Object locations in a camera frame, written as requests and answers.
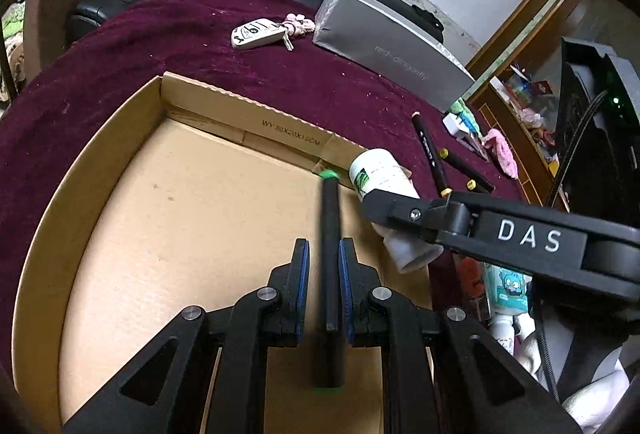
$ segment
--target black cable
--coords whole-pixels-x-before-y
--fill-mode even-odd
[[[560,186],[564,181],[564,177],[566,176],[567,171],[569,170],[569,165],[571,164],[571,160],[574,158],[575,151],[578,149],[578,145],[582,140],[582,135],[587,130],[587,125],[596,114],[597,110],[600,109],[604,99],[607,97],[607,91],[602,91],[598,93],[597,96],[591,101],[587,109],[583,113],[580,118],[580,122],[578,122],[578,126],[575,130],[574,136],[571,138],[571,142],[569,143],[569,147],[567,148],[562,163],[560,164],[560,169],[558,169],[558,173],[556,173],[556,177],[554,178],[554,182],[551,185],[551,191],[549,191],[549,195],[546,197],[545,205],[547,207],[553,207],[556,203],[556,197],[558,196],[558,191],[560,190]]]
[[[556,203],[556,197],[558,196],[558,191],[560,190],[560,186],[564,181],[564,177],[569,170],[569,165],[571,164],[571,160],[575,156],[575,152],[578,150],[578,145],[580,145],[580,141],[582,140],[582,136],[591,122],[591,119],[596,114],[596,112],[602,106],[604,99],[607,97],[607,90],[598,93],[597,96],[590,102],[585,109],[583,115],[578,122],[578,126],[576,127],[574,136],[571,138],[571,142],[569,143],[569,147],[567,148],[562,163],[560,164],[560,169],[556,173],[556,177],[554,178],[554,182],[551,185],[551,191],[549,191],[549,195],[546,197],[546,206],[553,207]],[[549,357],[549,348],[546,345],[546,337],[545,337],[545,325],[542,319],[542,301],[536,295],[533,295],[532,299],[532,308],[534,314],[534,322],[536,325],[536,338],[538,339],[538,351],[540,351],[540,361],[542,364],[542,372],[545,375],[546,387],[548,388],[549,393],[552,397],[559,403],[560,395],[558,393],[558,383],[556,382],[556,377],[554,375],[553,367],[551,366],[551,358]]]

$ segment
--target blue cartoon character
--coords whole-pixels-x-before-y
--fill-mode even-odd
[[[500,280],[502,281],[502,287],[505,289],[509,297],[524,296],[526,286],[519,273],[500,268]]]

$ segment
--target cardboard box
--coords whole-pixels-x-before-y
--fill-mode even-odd
[[[376,0],[324,0],[314,43],[386,77],[443,113],[474,83],[447,48]]]
[[[127,100],[66,173],[33,238],[15,304],[15,385],[50,433],[187,305],[233,305],[311,247],[305,335],[270,351],[265,432],[377,433],[379,349],[347,350],[346,387],[312,387],[320,179],[363,148],[225,90],[166,73]],[[341,187],[344,236],[385,284],[430,305],[426,271],[401,276]]]

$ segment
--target pink cloth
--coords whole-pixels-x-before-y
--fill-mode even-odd
[[[498,160],[498,164],[502,172],[513,179],[518,178],[518,166],[513,159],[513,154],[509,148],[506,138],[497,129],[489,129],[489,132],[482,139],[482,143],[486,149],[494,153]]]

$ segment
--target white pill bottle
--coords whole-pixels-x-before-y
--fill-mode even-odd
[[[358,156],[349,169],[349,178],[360,201],[373,189],[395,192],[419,198],[414,184],[386,149],[370,149]],[[372,223],[374,230],[384,237],[389,256],[400,273],[419,270],[436,259],[442,246],[426,243],[418,237]]]

